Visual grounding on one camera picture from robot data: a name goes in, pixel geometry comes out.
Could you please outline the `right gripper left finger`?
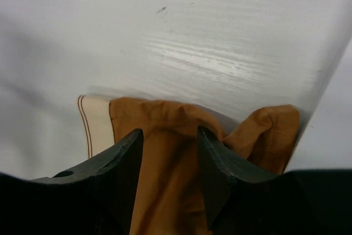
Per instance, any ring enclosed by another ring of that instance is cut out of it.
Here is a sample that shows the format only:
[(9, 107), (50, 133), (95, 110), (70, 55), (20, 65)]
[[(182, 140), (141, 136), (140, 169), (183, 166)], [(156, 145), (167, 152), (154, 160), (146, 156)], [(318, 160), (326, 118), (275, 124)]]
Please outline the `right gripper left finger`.
[(1, 174), (1, 234), (128, 234), (143, 141), (135, 129), (51, 178)]

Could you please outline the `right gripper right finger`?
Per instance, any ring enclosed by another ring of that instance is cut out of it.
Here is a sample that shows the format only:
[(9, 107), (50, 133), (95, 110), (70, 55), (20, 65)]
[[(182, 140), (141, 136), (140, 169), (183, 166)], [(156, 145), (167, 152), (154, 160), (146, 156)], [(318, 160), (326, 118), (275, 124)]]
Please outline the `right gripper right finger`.
[(271, 173), (197, 129), (207, 227), (213, 234), (351, 234), (351, 170)]

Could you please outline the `brown underwear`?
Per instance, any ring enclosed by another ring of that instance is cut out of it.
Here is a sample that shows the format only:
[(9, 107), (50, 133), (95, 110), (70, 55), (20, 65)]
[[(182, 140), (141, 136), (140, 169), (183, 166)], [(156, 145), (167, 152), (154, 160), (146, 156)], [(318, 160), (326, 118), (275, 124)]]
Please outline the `brown underwear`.
[(300, 125), (292, 105), (260, 108), (231, 133), (209, 112), (174, 101), (81, 95), (78, 109), (90, 157), (136, 128), (143, 131), (131, 234), (208, 234), (197, 164), (198, 126), (255, 165), (282, 173)]

